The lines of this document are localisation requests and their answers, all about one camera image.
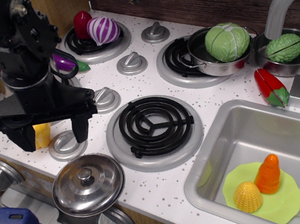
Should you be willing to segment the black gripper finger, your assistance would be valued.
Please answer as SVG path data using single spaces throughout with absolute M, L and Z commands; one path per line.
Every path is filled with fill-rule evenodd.
M 88 139 L 88 118 L 85 114 L 79 114 L 71 118 L 72 130 L 78 143 L 82 143 Z
M 36 150 L 36 132 L 31 125 L 12 129 L 4 128 L 3 133 L 23 151 L 34 152 Z

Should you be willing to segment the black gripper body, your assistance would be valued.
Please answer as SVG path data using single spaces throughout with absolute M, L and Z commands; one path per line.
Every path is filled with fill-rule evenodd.
M 3 82 L 12 94 L 0 100 L 0 131 L 20 129 L 63 119 L 96 114 L 94 91 L 66 85 L 45 71 L 34 81 L 3 74 Z

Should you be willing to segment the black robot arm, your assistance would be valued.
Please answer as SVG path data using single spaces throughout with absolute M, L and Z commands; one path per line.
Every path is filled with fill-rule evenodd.
M 1 80 L 9 97 L 0 101 L 0 132 L 24 151 L 36 149 L 34 126 L 69 119 L 77 142 L 88 137 L 97 113 L 91 89 L 66 84 L 78 67 L 58 72 L 50 64 L 61 41 L 58 28 L 30 0 L 0 0 Z

